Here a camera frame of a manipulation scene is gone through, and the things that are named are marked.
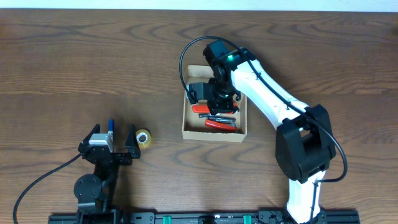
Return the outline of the yellow tape roll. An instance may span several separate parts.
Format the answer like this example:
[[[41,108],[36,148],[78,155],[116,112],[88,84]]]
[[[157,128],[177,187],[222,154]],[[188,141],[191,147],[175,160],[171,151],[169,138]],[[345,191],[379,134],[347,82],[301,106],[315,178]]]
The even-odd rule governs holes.
[[[147,148],[152,143],[152,136],[146,129],[136,131],[136,140],[140,148]]]

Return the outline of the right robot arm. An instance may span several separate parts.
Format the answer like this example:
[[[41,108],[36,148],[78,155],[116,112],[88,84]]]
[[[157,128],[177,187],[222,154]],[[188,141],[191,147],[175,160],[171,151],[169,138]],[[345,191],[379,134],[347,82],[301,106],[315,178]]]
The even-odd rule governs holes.
[[[276,130],[275,158],[289,178],[287,212],[295,223],[311,223],[320,213],[320,182],[336,155],[327,110],[309,107],[276,83],[247,49],[229,50],[216,40],[203,56],[213,71],[208,107],[232,112],[233,95],[246,95]]]

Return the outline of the blue marker pen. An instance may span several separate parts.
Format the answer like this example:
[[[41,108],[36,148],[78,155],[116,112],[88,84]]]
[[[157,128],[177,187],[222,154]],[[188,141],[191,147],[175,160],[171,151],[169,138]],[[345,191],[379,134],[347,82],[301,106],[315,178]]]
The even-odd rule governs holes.
[[[108,121],[108,136],[113,140],[114,137],[114,120],[110,119]]]

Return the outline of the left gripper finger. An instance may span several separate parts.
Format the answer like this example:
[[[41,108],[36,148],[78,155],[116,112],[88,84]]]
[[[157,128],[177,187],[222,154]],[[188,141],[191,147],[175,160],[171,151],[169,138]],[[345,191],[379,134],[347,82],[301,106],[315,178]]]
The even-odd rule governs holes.
[[[124,147],[131,158],[140,158],[141,150],[136,139],[136,127],[134,124],[130,125]]]
[[[99,124],[95,124],[95,126],[90,131],[90,133],[79,144],[78,152],[85,153],[88,150],[89,146],[90,146],[89,141],[90,141],[92,135],[99,134],[99,133],[100,133],[100,125]]]

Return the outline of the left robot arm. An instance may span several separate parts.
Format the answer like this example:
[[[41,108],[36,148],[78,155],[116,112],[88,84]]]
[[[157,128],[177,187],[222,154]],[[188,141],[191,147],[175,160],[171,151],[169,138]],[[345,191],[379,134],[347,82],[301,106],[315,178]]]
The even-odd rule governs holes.
[[[133,159],[141,156],[133,124],[125,148],[126,152],[115,152],[111,131],[101,133],[99,124],[79,144],[78,152],[82,158],[95,166],[92,174],[81,176],[75,183],[74,194],[78,200],[79,212],[105,213],[110,209],[119,168],[130,166]]]

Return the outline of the red handled pliers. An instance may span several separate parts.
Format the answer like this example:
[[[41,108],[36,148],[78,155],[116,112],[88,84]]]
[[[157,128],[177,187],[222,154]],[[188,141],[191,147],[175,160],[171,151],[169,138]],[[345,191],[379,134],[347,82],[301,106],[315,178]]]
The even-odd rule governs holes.
[[[231,118],[211,118],[208,117],[205,120],[205,126],[220,129],[223,131],[235,131],[237,130],[236,122]]]

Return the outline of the black white marker pen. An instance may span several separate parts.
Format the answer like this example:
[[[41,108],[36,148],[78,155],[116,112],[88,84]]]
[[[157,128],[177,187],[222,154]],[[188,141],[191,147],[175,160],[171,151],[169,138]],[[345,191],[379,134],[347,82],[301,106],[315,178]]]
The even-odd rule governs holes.
[[[214,117],[214,115],[212,114],[206,114],[206,113],[200,113],[198,114],[199,118],[210,118],[210,117]]]

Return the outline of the red utility knife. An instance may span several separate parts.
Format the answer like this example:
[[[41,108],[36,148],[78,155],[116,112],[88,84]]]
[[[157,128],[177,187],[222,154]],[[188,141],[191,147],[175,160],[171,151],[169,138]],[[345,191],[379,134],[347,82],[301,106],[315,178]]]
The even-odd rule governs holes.
[[[236,109],[235,112],[228,112],[228,114],[233,114],[239,111],[239,107],[237,103],[233,103],[234,108]],[[205,113],[205,114],[210,114],[210,109],[206,104],[196,104],[192,105],[192,111],[194,113]]]

